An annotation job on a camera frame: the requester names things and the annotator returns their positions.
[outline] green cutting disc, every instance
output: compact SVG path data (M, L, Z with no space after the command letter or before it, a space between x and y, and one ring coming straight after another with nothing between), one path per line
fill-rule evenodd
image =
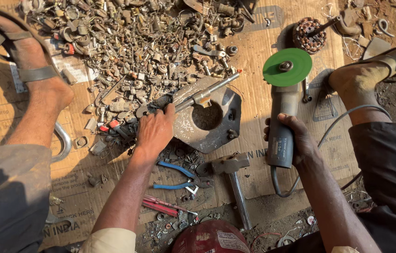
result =
M284 61L291 61L293 68L288 72L279 70L279 65ZM310 73L312 69L312 58L310 55L298 48L287 48L270 56L264 64L264 79L271 85L287 87L295 85Z

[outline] hand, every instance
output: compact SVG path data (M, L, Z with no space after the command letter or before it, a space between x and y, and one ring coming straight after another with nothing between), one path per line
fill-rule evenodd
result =
M152 154L157 158L173 138L175 118L175 106L173 104L168 104L165 107L165 114L162 110L157 109L154 114L140 118L136 147L139 150L144 150L145 154Z
M295 144L293 150L293 165L295 167L298 167L306 157L320 156L318 147L304 123L295 116L290 116L284 113L278 114L278 120L282 124L289 126L295 132ZM270 118L265 120L265 124L267 127L264 129L264 140L268 141Z

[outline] blue pliers handle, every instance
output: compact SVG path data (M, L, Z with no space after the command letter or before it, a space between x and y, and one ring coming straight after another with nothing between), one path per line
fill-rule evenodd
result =
M164 161L159 161L158 164L162 165L162 166L165 166L165 167L169 167L169 168L172 168L172 169L179 170L180 172L182 172L184 175L186 175L188 177L191 177L191 178L195 178L196 177L194 174L190 173L188 170L184 169L181 166L174 165L174 164L169 164L169 163L166 163ZM176 186L153 185L153 188L154 189L177 190L177 189L181 189L181 188L184 188L184 187L191 187L191 186L194 186L194 185L192 183L190 183L190 182L185 182L183 184L176 185Z

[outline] sleeve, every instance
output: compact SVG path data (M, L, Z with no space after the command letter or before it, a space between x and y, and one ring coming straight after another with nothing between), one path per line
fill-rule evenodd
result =
M36 252L48 215L51 151L0 146L0 252Z
M79 253L134 253L136 234L123 228L105 228L89 236Z

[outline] scrap metal pile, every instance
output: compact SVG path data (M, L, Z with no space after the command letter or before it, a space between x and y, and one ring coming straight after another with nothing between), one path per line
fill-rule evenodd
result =
M138 119L163 108L180 88L206 75L224 78L237 72L230 66L237 47L225 47L214 32L221 37L240 32L243 10L219 4L203 15L192 9L176 12L178 4L24 0L21 10L39 31L58 40L57 48L66 56L83 56L97 75L88 89L98 95L85 112L95 112L98 119L92 118L85 128L128 148L134 143ZM193 65L197 72L190 72ZM76 82L68 70L62 73L69 84ZM99 141L91 152L100 154L106 146Z

